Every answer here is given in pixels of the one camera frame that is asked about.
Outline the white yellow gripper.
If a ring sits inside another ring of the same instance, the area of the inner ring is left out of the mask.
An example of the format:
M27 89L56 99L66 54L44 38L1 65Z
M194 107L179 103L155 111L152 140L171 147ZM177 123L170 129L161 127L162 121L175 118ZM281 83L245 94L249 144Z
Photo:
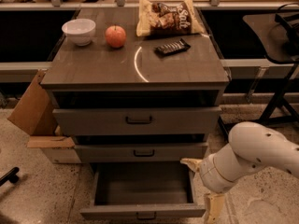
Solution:
M180 163L187 165L195 173L200 171L203 185L212 191L204 195L206 207L204 223L216 224L225 202L223 193L228 192L235 185L235 182L221 176L214 164L214 154L209 155L202 161L200 159L183 158Z

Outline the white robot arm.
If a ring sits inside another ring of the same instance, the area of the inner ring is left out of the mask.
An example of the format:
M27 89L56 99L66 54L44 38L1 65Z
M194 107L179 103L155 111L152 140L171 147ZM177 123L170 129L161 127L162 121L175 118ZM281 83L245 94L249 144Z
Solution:
M299 177L299 145L282 133L261 124L244 121L228 134L228 143L203 159L183 158L182 164L200 175L210 190L205 196L205 224L216 224L224 205L225 193L238 180L269 166Z

